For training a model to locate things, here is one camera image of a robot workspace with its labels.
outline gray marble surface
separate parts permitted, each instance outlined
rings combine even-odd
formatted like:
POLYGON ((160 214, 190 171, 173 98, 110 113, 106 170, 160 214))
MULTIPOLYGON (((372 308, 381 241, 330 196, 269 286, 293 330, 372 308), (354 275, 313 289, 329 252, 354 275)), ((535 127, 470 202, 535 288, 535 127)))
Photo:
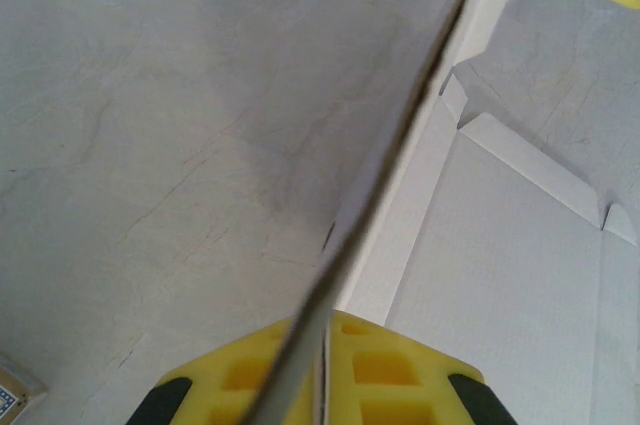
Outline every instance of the gray marble surface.
POLYGON ((640 230, 640 11, 609 0, 513 0, 487 51, 456 69, 463 123, 490 112, 617 201, 640 230))
POLYGON ((0 0, 0 349, 124 423, 292 312, 450 0, 0 0))

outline black rubber edge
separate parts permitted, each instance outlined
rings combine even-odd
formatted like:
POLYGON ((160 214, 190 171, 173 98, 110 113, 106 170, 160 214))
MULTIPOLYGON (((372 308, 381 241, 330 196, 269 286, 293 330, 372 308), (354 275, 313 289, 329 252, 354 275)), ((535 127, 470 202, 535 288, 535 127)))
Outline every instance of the black rubber edge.
POLYGON ((449 375, 449 382, 475 425, 517 425, 487 385, 466 375, 449 375))
POLYGON ((155 387, 133 412, 127 425, 170 425, 193 382, 186 377, 155 387))

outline small box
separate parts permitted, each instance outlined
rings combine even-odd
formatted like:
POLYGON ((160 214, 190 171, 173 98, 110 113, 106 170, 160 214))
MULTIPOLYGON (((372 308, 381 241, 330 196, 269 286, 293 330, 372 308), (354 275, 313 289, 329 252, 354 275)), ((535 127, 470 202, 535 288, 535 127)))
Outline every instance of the small box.
POLYGON ((0 354, 0 425, 9 425, 47 394, 31 373, 0 354))

